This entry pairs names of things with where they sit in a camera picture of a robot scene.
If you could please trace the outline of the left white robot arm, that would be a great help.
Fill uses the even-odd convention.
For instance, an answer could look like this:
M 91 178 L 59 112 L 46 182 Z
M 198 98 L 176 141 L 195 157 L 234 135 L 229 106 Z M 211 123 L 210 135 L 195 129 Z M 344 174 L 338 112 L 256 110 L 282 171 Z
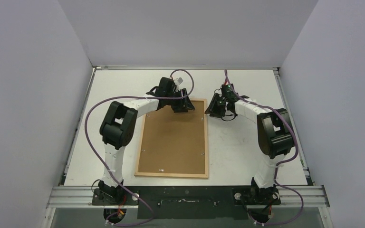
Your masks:
M 136 121 L 139 117 L 170 106 L 175 113 L 195 110 L 189 100 L 186 88 L 180 88 L 181 78 L 162 77 L 159 85 L 153 87 L 146 96 L 129 96 L 128 102 L 121 103 L 114 98 L 99 128 L 105 146 L 103 163 L 104 175 L 98 183 L 98 198 L 110 204 L 119 204 L 125 198 L 122 166 L 126 146 L 131 142 Z

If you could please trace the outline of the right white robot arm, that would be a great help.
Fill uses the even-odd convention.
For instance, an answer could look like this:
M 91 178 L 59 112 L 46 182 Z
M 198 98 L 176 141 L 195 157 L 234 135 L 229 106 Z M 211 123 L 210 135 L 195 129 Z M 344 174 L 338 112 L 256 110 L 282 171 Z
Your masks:
M 256 124 L 262 157 L 251 180 L 249 192 L 242 193 L 240 198 L 253 205 L 278 203 L 279 192 L 275 183 L 278 163 L 283 161 L 295 146 L 290 133 L 292 125 L 288 112 L 284 108 L 271 110 L 245 95 L 236 96 L 233 89 L 233 85 L 223 84 L 214 90 L 205 114 L 223 120 L 227 112 L 230 112 L 229 116 L 233 119 L 243 116 Z

